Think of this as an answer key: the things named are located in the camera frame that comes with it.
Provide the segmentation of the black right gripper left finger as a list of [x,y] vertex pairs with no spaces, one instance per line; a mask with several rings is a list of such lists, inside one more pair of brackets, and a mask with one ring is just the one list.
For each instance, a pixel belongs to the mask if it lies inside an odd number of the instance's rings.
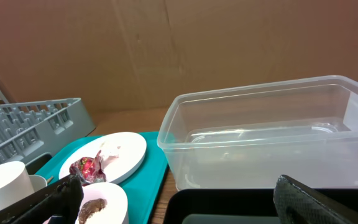
[[80,178],[68,175],[0,210],[0,224],[74,223],[83,197]]

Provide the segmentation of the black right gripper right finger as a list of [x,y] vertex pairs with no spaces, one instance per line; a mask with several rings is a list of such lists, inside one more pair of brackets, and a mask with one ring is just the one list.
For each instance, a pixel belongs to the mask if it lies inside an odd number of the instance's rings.
[[358,189],[312,189],[281,175],[273,202],[281,223],[358,224]]

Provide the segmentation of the brown food scrap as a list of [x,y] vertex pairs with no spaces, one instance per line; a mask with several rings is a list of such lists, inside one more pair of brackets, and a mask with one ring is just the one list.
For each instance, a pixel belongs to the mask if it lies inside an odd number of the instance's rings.
[[86,220],[94,213],[101,211],[106,206],[105,199],[98,198],[86,202],[78,214],[79,224],[85,224]]

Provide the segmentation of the red snack wrapper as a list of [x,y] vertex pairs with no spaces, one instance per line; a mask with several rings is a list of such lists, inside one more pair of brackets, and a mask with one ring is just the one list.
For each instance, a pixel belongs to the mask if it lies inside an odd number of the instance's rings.
[[106,174],[101,168],[102,157],[100,153],[101,150],[95,157],[82,157],[70,166],[70,175],[78,176],[82,186],[106,181]]

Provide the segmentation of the pink bowl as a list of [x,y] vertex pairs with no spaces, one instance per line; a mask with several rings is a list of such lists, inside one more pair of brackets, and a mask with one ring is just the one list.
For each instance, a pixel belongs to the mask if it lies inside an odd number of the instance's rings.
[[89,217],[85,223],[90,224],[128,224],[128,199],[125,191],[118,185],[102,182],[83,187],[82,206],[88,201],[103,199],[105,207]]

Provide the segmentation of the white paper cup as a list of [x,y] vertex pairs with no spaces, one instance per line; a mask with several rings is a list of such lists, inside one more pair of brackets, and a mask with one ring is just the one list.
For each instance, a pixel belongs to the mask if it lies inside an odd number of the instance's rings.
[[0,210],[34,192],[23,162],[12,161],[0,165]]

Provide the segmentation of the white tissue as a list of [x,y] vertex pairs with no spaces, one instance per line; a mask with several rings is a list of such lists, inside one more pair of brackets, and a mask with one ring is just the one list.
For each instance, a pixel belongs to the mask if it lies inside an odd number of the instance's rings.
[[105,141],[100,145],[100,157],[102,165],[108,165],[113,160],[119,157],[121,146],[113,142]]

